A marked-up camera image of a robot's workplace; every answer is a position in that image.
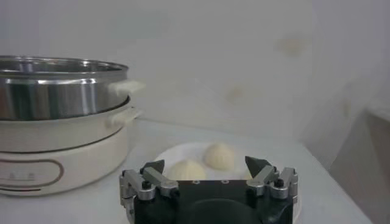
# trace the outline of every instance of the screw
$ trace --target screw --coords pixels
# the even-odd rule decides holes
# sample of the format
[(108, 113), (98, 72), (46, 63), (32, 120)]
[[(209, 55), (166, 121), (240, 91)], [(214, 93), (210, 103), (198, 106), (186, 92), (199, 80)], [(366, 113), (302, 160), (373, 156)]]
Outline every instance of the screw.
[(147, 190), (147, 189), (150, 189), (150, 188), (152, 188), (152, 183), (151, 182), (149, 182), (147, 180), (142, 182), (142, 189)]
[(283, 179), (277, 179), (274, 183), (274, 186), (275, 187), (283, 187), (285, 185), (285, 182), (283, 181)]

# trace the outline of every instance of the white plate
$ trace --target white plate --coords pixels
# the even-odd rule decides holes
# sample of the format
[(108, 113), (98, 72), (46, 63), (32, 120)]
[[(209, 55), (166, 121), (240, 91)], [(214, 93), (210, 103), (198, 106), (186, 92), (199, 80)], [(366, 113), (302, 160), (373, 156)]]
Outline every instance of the white plate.
[[(244, 180), (247, 175), (248, 168), (245, 163), (245, 156), (253, 156), (255, 158), (261, 158), (268, 160), (273, 166), (278, 167), (278, 170), (282, 170), (282, 164), (278, 163), (278, 161), (272, 161), (271, 156), (262, 155), (262, 151), (260, 149), (249, 150), (243, 149), (241, 147), (235, 147), (231, 145), (232, 150), (235, 153), (235, 168), (231, 171), (220, 171), (214, 170), (203, 162), (203, 155), (206, 149), (211, 145), (210, 142), (192, 142), (177, 145), (173, 148), (166, 150), (161, 153), (156, 159), (157, 160), (165, 160), (165, 168), (163, 175), (167, 176), (171, 167), (177, 162), (184, 159), (191, 159), (198, 162), (206, 171), (208, 180)], [(298, 196), (298, 202), (294, 205), (294, 223), (297, 223), (299, 218), (299, 214), (302, 210), (302, 202), (300, 197)]]

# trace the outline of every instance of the dough bun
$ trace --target dough bun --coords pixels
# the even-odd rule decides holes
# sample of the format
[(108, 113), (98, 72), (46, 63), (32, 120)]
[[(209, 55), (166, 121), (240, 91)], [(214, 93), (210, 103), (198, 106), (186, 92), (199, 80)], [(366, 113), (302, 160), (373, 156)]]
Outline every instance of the dough bun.
[(206, 172), (199, 163), (186, 159), (173, 165), (167, 177), (170, 180), (206, 180)]

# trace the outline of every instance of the white wall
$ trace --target white wall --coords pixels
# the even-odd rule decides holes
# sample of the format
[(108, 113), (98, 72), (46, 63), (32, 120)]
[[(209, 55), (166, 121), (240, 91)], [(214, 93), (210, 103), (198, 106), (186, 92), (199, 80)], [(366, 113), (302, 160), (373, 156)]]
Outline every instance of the white wall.
[(145, 119), (302, 140), (329, 168), (386, 74), (383, 1), (9, 0), (0, 51), (125, 63)]

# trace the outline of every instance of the metal bracket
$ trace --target metal bracket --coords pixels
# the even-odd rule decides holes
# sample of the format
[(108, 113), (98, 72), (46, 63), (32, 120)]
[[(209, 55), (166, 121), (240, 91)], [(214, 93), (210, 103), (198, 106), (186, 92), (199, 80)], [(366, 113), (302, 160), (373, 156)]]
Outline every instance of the metal bracket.
[(271, 183), (271, 196), (277, 199), (286, 199), (292, 196), (294, 202), (298, 196), (298, 174), (294, 168), (286, 167), (283, 169), (279, 178)]
[(143, 177), (156, 185), (162, 196), (172, 197), (173, 194), (178, 194), (179, 183), (174, 180), (170, 180), (164, 177), (160, 172), (155, 170), (153, 167), (146, 167), (143, 170)]
[(155, 197), (156, 187), (146, 181), (134, 170), (125, 170), (119, 178), (121, 198), (128, 199), (137, 196), (140, 200), (151, 200)]
[(278, 178), (279, 172), (272, 166), (264, 166), (264, 168), (251, 180), (247, 180), (246, 184), (255, 192), (257, 197), (264, 195), (266, 185)]

